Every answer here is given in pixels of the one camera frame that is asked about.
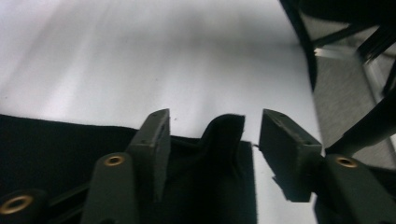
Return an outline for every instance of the white surface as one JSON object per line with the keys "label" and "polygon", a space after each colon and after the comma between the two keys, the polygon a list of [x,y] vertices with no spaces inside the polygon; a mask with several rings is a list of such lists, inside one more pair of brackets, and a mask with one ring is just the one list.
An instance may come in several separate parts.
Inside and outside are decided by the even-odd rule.
{"label": "white surface", "polygon": [[[139,128],[163,108],[174,135],[235,113],[258,143],[269,108],[319,139],[304,53],[276,0],[1,1],[0,113]],[[316,223],[254,156],[259,222]]]}

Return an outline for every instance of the black cloth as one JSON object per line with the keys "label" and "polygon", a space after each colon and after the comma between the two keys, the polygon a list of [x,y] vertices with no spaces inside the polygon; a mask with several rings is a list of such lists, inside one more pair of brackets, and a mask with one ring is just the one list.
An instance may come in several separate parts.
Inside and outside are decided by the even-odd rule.
{"label": "black cloth", "polygon": [[[241,141],[244,121],[224,115],[201,139],[173,136],[163,201],[141,200],[141,223],[256,223],[252,148]],[[95,162],[124,151],[136,132],[0,115],[0,196],[43,189],[57,197],[88,182]]]}

